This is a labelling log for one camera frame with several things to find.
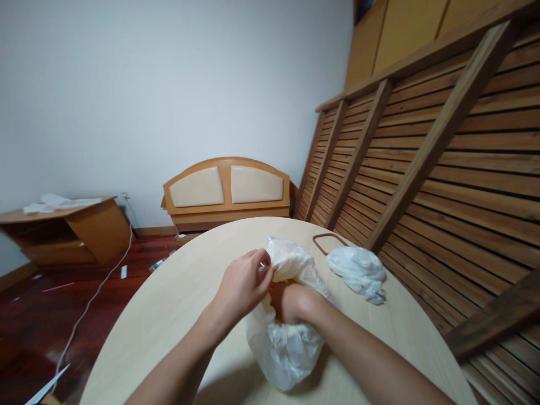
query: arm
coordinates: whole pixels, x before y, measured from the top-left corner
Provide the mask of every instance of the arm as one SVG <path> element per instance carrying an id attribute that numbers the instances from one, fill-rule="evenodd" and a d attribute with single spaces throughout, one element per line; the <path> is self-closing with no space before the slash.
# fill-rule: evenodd
<path id="1" fill-rule="evenodd" d="M 212 302 L 187 335 L 148 374 L 126 405 L 190 404 L 216 347 L 268 292 L 275 268 L 259 278 L 259 263 L 270 265 L 264 249 L 252 250 L 225 270 Z"/>
<path id="2" fill-rule="evenodd" d="M 298 284 L 274 284 L 272 305 L 287 323 L 308 322 L 374 404 L 454 404 L 413 365 L 330 304 Z"/>

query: wooden nightstand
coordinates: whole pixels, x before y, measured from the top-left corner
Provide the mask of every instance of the wooden nightstand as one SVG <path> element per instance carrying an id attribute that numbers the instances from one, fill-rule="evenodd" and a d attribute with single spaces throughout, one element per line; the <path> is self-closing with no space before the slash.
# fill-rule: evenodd
<path id="1" fill-rule="evenodd" d="M 37 265 L 105 264 L 129 244 L 129 224 L 114 199 L 50 214 L 12 211 L 0 215 L 0 228 Z"/>

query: light wood table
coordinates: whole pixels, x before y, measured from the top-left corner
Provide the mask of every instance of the light wood table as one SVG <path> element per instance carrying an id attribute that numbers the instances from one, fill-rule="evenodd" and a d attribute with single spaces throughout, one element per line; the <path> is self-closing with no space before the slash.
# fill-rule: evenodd
<path id="1" fill-rule="evenodd" d="M 326 232 L 294 219 L 249 218 L 212 229 L 180 248 L 141 286 L 118 318 L 81 404 L 123 404 L 195 323 L 214 297 L 226 266 L 251 249 L 265 247 L 270 235 L 297 241 L 314 256 L 323 282 L 347 316 L 397 350 L 456 403 L 476 404 L 452 353 L 414 298 L 388 271 L 384 305 L 377 307 L 354 293 L 328 268 L 312 241 L 314 235 Z M 317 241 L 326 251 L 340 245 L 332 237 Z M 310 377 L 290 393 L 273 388 L 260 371 L 240 322 L 216 349 L 195 403 L 242 402 L 368 403 L 326 347 Z"/>

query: white paper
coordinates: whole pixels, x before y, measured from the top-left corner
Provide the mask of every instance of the white paper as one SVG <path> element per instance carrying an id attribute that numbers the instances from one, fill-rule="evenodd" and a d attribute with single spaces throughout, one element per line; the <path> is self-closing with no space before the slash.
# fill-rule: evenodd
<path id="1" fill-rule="evenodd" d="M 41 399 L 45 396 L 45 394 L 47 394 L 47 392 L 51 389 L 51 387 L 54 385 L 54 383 L 56 382 L 56 380 L 58 380 L 60 378 L 60 376 L 64 373 L 64 371 L 66 371 L 66 369 L 69 367 L 69 364 L 67 366 L 64 367 L 64 369 L 62 371 L 60 371 L 57 375 L 55 375 L 51 381 L 49 381 L 47 383 L 46 386 L 44 386 L 43 388 L 41 388 L 41 390 L 39 390 L 39 392 L 34 395 L 30 401 L 28 401 L 25 405 L 35 405 L 37 404 L 39 401 L 41 401 Z"/>
<path id="2" fill-rule="evenodd" d="M 101 202 L 101 198 L 94 199 L 77 199 L 70 200 L 65 197 L 48 193 L 41 197 L 40 202 L 33 202 L 29 206 L 23 209 L 25 214 L 33 213 L 51 213 L 56 210 L 76 208 L 80 206 L 88 206 L 98 204 Z"/>

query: forearm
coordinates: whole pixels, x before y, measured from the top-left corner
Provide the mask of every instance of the forearm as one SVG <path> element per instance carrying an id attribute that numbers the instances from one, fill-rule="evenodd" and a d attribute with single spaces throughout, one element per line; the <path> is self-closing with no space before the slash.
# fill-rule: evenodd
<path id="1" fill-rule="evenodd" d="M 126 405 L 190 404 L 227 325 L 210 304 L 193 328 L 148 374 Z"/>
<path id="2" fill-rule="evenodd" d="M 338 359 L 377 405 L 453 402 L 413 365 L 320 297 L 306 311 Z"/>

